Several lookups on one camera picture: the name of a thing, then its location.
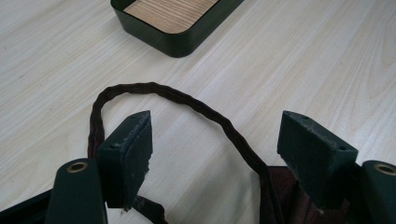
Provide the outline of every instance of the wooden tray bottom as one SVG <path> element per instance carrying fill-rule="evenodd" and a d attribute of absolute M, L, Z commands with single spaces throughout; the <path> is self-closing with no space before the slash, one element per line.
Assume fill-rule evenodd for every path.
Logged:
<path fill-rule="evenodd" d="M 124 9 L 138 19 L 168 33 L 189 29 L 219 0 L 136 0 Z"/>

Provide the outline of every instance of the light wood grain surface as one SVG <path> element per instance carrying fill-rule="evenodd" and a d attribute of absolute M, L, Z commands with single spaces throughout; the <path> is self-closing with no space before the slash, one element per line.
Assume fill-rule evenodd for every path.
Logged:
<path fill-rule="evenodd" d="M 246 0 L 192 55 L 174 59 L 126 34 L 103 0 L 0 2 L 0 210 L 50 189 L 86 157 L 97 94 L 155 81 L 228 117 L 270 165 L 283 110 L 396 163 L 396 1 Z M 140 194 L 170 223 L 258 223 L 259 182 L 221 128 L 186 106 L 122 95 L 106 134 L 151 110 L 154 154 Z M 149 223 L 108 210 L 110 223 Z"/>
<path fill-rule="evenodd" d="M 168 33 L 178 34 L 188 30 L 218 0 L 136 0 L 125 12 Z"/>

